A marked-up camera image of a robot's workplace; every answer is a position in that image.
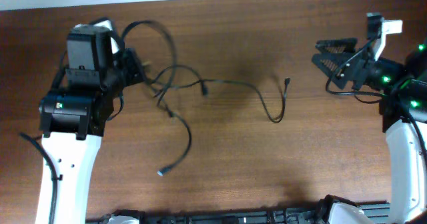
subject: cable end plug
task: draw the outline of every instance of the cable end plug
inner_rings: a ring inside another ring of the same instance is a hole
[[[207,90],[207,87],[206,87],[205,83],[201,84],[201,94],[204,97],[207,96],[207,94],[209,94],[209,90]]]
[[[157,174],[158,174],[160,177],[163,177],[165,174],[167,174],[168,172],[170,172],[170,171],[172,170],[172,168],[173,168],[173,166],[168,165],[168,166],[166,166],[166,167],[164,167],[164,168],[160,169],[159,171],[157,171]]]
[[[288,77],[285,79],[285,86],[288,86],[289,83],[291,82],[291,79]]]

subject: white plastic casing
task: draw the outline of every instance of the white plastic casing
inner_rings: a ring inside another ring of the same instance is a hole
[[[113,216],[108,220],[108,224],[139,224],[139,220],[133,217]]]
[[[402,32],[402,20],[384,20],[381,24],[381,37],[375,42],[373,49],[375,61],[380,58],[382,51],[386,47],[386,36]]]
[[[427,124],[417,122],[423,137]],[[386,132],[392,164],[389,223],[405,223],[426,210],[426,168],[413,125],[397,121]]]
[[[53,132],[42,139],[42,146],[58,176],[62,175],[58,181],[55,224],[85,223],[89,182],[101,137],[87,135],[86,140],[78,141],[73,133]],[[51,198],[51,171],[44,161],[36,224],[48,223]]]
[[[345,204],[334,203],[328,218],[329,224],[374,224],[360,208]]]

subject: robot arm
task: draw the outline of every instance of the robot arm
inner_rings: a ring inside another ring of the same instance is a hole
[[[78,25],[68,35],[69,65],[39,106],[42,146],[57,179],[45,160],[37,224],[85,223],[92,167],[105,123],[114,117],[113,99],[145,81],[136,54],[121,42],[111,29],[96,25]],[[68,86],[60,87],[64,75]]]
[[[368,14],[368,39],[375,41],[370,41],[372,46],[356,52],[356,39],[318,41],[316,48],[321,53],[312,59],[339,88],[343,89],[348,81],[353,82],[355,91],[331,91],[333,94],[363,95],[366,92],[358,91],[363,85],[380,91],[380,114],[392,166],[388,223],[407,223],[427,210],[427,154],[423,141],[427,137],[427,51],[421,45],[408,56],[405,66],[380,58],[386,35],[401,31],[402,21],[385,21],[377,13]],[[339,200],[328,204],[323,201],[322,205],[328,207],[328,211],[321,214],[329,224],[343,223],[343,220],[371,223],[360,217],[355,205]]]

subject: wood grain surface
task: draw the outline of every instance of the wood grain surface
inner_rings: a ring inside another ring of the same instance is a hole
[[[223,211],[290,206],[334,194],[353,201],[390,200],[390,161],[377,105],[324,91],[312,63],[319,39],[365,42],[366,13],[402,19],[383,57],[403,62],[427,34],[426,0],[190,0],[0,12],[0,223],[33,223],[42,158],[18,138],[38,135],[38,103],[57,71],[74,25],[108,16],[119,30],[155,19],[169,28],[179,62],[205,78],[249,81],[280,111],[277,84],[292,81],[284,120],[270,123],[256,93],[209,83],[170,91],[171,108],[189,123],[193,148],[165,177],[156,171],[185,149],[178,120],[155,108],[149,91],[124,91],[123,112],[105,128],[91,178],[87,217],[116,209]],[[129,46],[167,67],[157,33],[139,28]],[[194,78],[177,73],[177,83]]]

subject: black cable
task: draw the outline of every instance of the black cable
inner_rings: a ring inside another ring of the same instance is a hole
[[[107,121],[111,121],[112,119],[114,119],[114,117],[117,117],[117,115],[119,115],[121,113],[121,111],[123,110],[123,107],[125,106],[125,99],[123,97],[123,92],[119,93],[119,99],[120,99],[120,109],[119,109],[119,111],[116,114],[108,117]]]
[[[24,140],[29,141],[40,152],[40,154],[46,160],[46,163],[48,164],[51,170],[52,200],[51,200],[51,210],[49,214],[49,224],[53,224],[55,220],[55,209],[56,209],[56,200],[57,200],[57,193],[58,193],[58,176],[56,173],[55,166],[53,165],[51,158],[48,156],[44,148],[42,148],[42,146],[40,146],[40,144],[36,140],[34,140],[34,138],[28,136],[25,133],[20,133],[19,136],[24,138]]]
[[[427,150],[426,150],[426,145],[424,142],[424,138],[422,137],[420,128],[418,127],[415,118],[411,115],[411,113],[409,112],[409,108],[407,108],[405,106],[405,104],[403,104],[403,102],[398,101],[398,105],[400,106],[404,117],[408,118],[409,122],[411,122],[411,124],[414,126],[415,132],[418,136],[418,140],[420,142],[420,146],[421,146],[421,152],[422,152],[422,156],[424,158],[424,167],[427,168]]]
[[[340,66],[338,66],[337,69],[329,76],[328,81],[325,85],[325,90],[333,95],[367,95],[367,96],[374,96],[374,97],[385,97],[384,94],[381,93],[375,93],[370,91],[331,91],[329,89],[330,83],[332,81],[332,78],[334,78],[351,60],[359,56],[365,49],[367,49],[372,42],[374,42],[376,39],[369,40],[359,51],[357,51],[351,58],[349,58],[347,61],[343,62]]]
[[[61,68],[62,68],[62,66],[63,66],[63,62],[64,62],[64,58],[65,58],[65,56],[67,55],[67,50],[65,50],[63,53],[62,53],[62,55],[61,55],[61,58],[60,58],[60,60],[59,60],[59,70],[61,70]]]
[[[159,82],[159,78],[166,72],[166,71],[168,71],[168,70],[170,70],[170,69],[172,69],[172,68],[182,68],[182,69],[187,69],[188,71],[191,71],[196,77],[197,77],[197,79],[198,79],[198,82],[194,82],[194,83],[190,83],[190,84],[188,84],[188,85],[181,85],[181,86],[176,86],[176,85],[171,85],[170,86],[170,88],[172,88],[172,89],[181,89],[181,88],[188,88],[188,87],[192,87],[192,86],[194,86],[194,85],[196,85],[196,84],[198,84],[198,83],[200,83],[200,86],[201,86],[201,94],[203,95],[203,96],[206,96],[207,95],[207,93],[208,93],[208,90],[207,90],[207,87],[206,87],[206,85],[205,85],[205,83],[204,83],[204,81],[202,81],[203,79],[201,78],[201,75],[195,70],[195,69],[193,69],[192,67],[189,67],[189,66],[187,66],[187,65],[176,65],[176,66],[169,66],[169,67],[166,67],[165,69],[163,69],[163,70],[161,70],[160,72],[159,72],[159,74],[157,74],[157,76],[153,79],[153,80],[149,80],[149,82],[150,83],[155,83],[155,84],[160,84],[160,85],[165,85],[165,84],[163,84],[163,83],[161,83],[161,82]],[[157,97],[160,93],[161,93],[161,90],[162,89],[160,89],[155,95],[154,95],[154,97]]]
[[[185,66],[185,65],[177,65],[177,68],[184,68],[184,69],[188,69],[191,72],[194,73],[194,75],[198,78],[197,81],[194,81],[193,83],[187,84],[187,85],[171,85],[170,87],[173,89],[181,89],[181,88],[188,88],[188,87],[193,87],[194,85],[197,85],[198,83],[201,83],[202,85],[202,93],[207,93],[207,88],[205,87],[206,82],[214,82],[214,83],[225,83],[225,84],[231,84],[231,85],[242,85],[242,86],[246,86],[249,87],[250,89],[253,89],[257,94],[258,97],[260,98],[261,104],[264,108],[264,111],[266,112],[268,119],[272,122],[272,123],[279,123],[283,117],[284,117],[284,113],[285,113],[285,108],[286,108],[286,93],[288,90],[288,85],[290,83],[290,78],[286,78],[284,81],[285,84],[285,90],[282,94],[282,91],[280,91],[280,95],[282,98],[282,110],[280,111],[280,114],[277,117],[272,117],[270,115],[270,112],[268,111],[267,105],[264,101],[264,98],[262,97],[261,92],[258,90],[258,88],[254,85],[252,85],[251,83],[247,83],[244,81],[230,81],[230,80],[221,80],[221,79],[202,79],[201,75],[194,69],[192,69],[191,67]],[[158,79],[160,78],[161,75],[163,75],[165,73],[165,71],[167,71],[168,69],[173,68],[172,66],[170,67],[166,67],[164,70],[160,71],[160,73],[157,75],[157,77],[152,80],[152,83],[158,84],[158,85],[165,85],[161,82],[158,81]]]
[[[361,100],[357,95],[354,95],[354,98],[356,98],[361,103],[365,103],[365,104],[376,104],[376,103],[381,102],[381,100],[382,100],[382,99],[378,99],[378,100],[375,100],[375,101],[364,101],[364,100]]]
[[[175,77],[175,72],[176,72],[176,66],[178,64],[177,61],[177,51],[176,51],[176,47],[175,47],[175,43],[173,42],[172,36],[169,34],[169,31],[167,30],[166,27],[164,27],[161,23],[157,22],[157,21],[152,21],[152,20],[145,20],[145,21],[135,21],[133,23],[130,23],[124,30],[123,33],[121,34],[121,38],[123,39],[123,41],[126,38],[126,35],[136,26],[138,25],[146,25],[148,27],[151,27],[153,30],[157,31],[158,33],[160,33],[163,38],[166,40],[168,46],[169,46],[169,50],[171,52],[171,57],[172,57],[172,74],[169,77],[169,80],[167,81],[167,83],[165,84],[165,87],[161,90],[161,94],[159,95],[159,100],[157,101],[157,106],[160,104],[161,100],[163,99],[163,97],[165,96],[167,90],[170,88],[170,86],[172,85],[173,82],[173,78]]]
[[[61,86],[62,79],[65,76],[65,70],[68,68],[68,65],[61,66],[56,72],[55,78],[53,78],[51,89],[58,89]]]
[[[187,156],[187,154],[189,153],[189,150],[191,149],[191,130],[189,128],[189,125],[187,124],[187,122],[178,114],[174,113],[174,112],[169,112],[169,115],[171,115],[171,117],[176,117],[178,118],[182,124],[184,124],[185,128],[187,129],[188,132],[188,144],[187,144],[187,148],[185,149],[185,151],[182,153],[182,155],[172,164],[167,165],[163,168],[161,168],[159,171],[157,171],[157,174],[159,174],[159,176],[164,176],[166,173],[168,173],[169,171],[171,171],[176,165],[178,165],[179,163],[182,162],[182,160],[185,159],[185,157]]]
[[[148,87],[150,87],[150,89],[154,92],[157,93],[159,90],[157,90],[156,88],[152,87],[151,85],[148,85]],[[191,149],[191,143],[192,143],[192,135],[191,135],[191,130],[189,128],[188,123],[177,113],[174,113],[173,111],[171,111],[169,109],[169,107],[167,106],[167,103],[165,101],[165,99],[162,99],[161,102],[165,105],[163,107],[163,110],[167,112],[167,114],[169,114],[169,116],[172,117],[176,117],[178,118],[185,126],[185,128],[187,129],[188,132],[188,144],[187,144],[187,148],[185,148],[185,151],[182,153],[182,155],[176,160],[174,161],[172,164],[169,164],[165,167],[162,167],[159,171],[157,171],[157,174],[159,174],[159,176],[163,177],[166,173],[170,172],[174,167],[176,167],[179,163],[181,163],[185,157],[187,157],[187,154],[189,153],[189,150]]]

